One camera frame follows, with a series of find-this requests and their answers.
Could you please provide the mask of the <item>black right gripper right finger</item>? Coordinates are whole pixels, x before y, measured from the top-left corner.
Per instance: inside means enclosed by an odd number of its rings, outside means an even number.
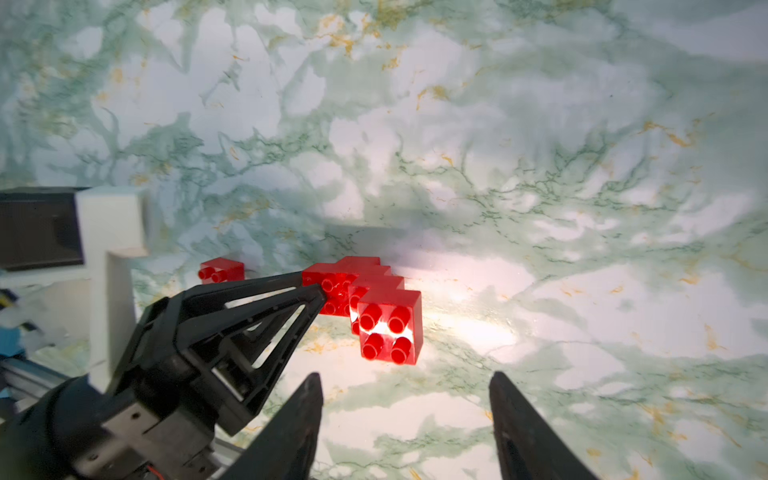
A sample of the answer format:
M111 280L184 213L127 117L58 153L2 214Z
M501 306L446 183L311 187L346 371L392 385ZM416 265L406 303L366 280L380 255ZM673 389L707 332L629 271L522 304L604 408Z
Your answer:
M489 397L504 479L597 479L503 372L493 374Z

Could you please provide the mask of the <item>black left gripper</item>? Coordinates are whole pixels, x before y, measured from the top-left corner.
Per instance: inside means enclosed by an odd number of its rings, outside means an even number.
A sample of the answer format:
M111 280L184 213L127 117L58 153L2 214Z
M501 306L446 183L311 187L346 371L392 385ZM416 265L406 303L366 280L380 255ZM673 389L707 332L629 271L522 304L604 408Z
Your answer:
M109 391L69 378L2 421L4 479L211 479L326 296L298 272L195 286L146 308Z

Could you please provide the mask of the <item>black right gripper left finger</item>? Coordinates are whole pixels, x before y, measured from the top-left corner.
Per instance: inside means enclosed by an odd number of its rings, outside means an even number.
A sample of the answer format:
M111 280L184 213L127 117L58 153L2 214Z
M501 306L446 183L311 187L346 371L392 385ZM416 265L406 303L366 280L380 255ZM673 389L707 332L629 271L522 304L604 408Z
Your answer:
M322 408L321 377L311 373L220 478L310 479Z

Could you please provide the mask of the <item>small red lego brick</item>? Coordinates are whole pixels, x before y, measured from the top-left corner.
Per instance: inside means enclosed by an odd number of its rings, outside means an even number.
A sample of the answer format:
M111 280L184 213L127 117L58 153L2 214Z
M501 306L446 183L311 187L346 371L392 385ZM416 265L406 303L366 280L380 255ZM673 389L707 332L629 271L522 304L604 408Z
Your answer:
M243 281L245 265L239 261L218 257L200 264L198 278L203 284Z

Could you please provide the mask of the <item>red stepped lego assembly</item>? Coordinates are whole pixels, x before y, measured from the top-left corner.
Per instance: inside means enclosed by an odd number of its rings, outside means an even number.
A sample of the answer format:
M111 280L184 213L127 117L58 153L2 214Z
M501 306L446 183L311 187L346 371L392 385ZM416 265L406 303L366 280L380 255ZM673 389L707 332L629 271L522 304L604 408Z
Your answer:
M347 256L317 263L302 274L304 286L326 295L323 315L346 316L360 355L396 365L417 363L423 346L422 294L378 257Z

